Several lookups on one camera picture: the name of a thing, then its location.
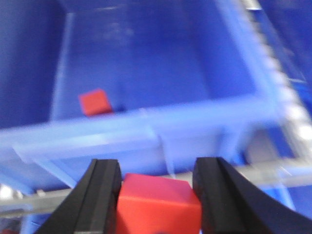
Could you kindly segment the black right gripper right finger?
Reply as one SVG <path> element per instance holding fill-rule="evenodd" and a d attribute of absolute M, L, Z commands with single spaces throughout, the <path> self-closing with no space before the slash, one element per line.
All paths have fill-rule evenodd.
<path fill-rule="evenodd" d="M 193 190 L 204 234 L 310 234 L 312 221 L 265 194 L 221 157 L 198 157 Z"/>

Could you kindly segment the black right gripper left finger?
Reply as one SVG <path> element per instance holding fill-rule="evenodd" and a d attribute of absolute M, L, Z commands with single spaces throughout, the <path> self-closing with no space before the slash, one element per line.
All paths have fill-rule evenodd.
<path fill-rule="evenodd" d="M 94 159 L 84 176 L 36 231 L 38 234 L 114 234 L 121 170 L 116 159 Z"/>

